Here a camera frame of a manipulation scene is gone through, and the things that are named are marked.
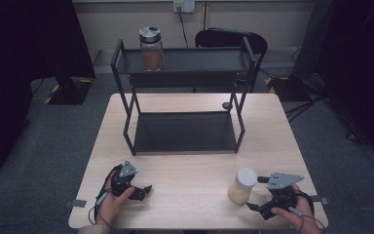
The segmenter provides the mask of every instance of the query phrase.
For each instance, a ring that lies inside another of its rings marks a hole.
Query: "shelf tier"
[[[234,151],[237,147],[228,111],[142,113],[135,152]]]
[[[133,88],[231,87],[251,79],[249,72],[260,57],[247,44],[232,48],[164,49],[164,67],[147,71],[141,51],[125,49],[120,40],[111,66],[117,75],[128,75]]]

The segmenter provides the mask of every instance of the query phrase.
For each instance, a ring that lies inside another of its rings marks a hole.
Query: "chair backrest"
[[[251,50],[255,54],[260,54],[259,60],[253,69],[253,81],[251,82],[250,91],[253,92],[254,84],[257,78],[260,64],[266,55],[268,44],[266,40],[253,32],[239,31],[228,28],[211,27],[208,30],[200,31],[196,34],[196,47],[240,47],[243,37],[247,38]]]

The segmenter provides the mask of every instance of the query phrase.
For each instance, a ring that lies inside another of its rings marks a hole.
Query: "metal rack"
[[[255,55],[243,38],[241,47],[164,49],[165,67],[147,71],[140,50],[126,50],[122,40],[111,59],[111,68],[127,112],[124,137],[131,154],[136,152],[172,151],[239,151],[245,132],[242,108],[250,85]],[[127,102],[120,75],[127,75],[132,89]],[[238,101],[236,86],[244,85]],[[225,111],[143,112],[136,95],[137,88],[220,87],[232,88]],[[236,140],[231,106],[236,106],[241,133]],[[134,143],[128,135],[133,106],[138,120]]]

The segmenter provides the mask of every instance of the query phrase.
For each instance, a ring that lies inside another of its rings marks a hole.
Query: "white lid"
[[[236,183],[243,190],[251,190],[257,182],[257,173],[251,168],[242,168],[236,175]]]

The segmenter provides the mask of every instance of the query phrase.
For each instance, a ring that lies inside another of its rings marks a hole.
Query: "jar lid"
[[[143,43],[156,43],[161,40],[160,29],[157,27],[146,26],[139,29],[139,40]]]
[[[236,182],[243,190],[251,190],[257,182],[257,173],[251,168],[240,169],[236,175]]]

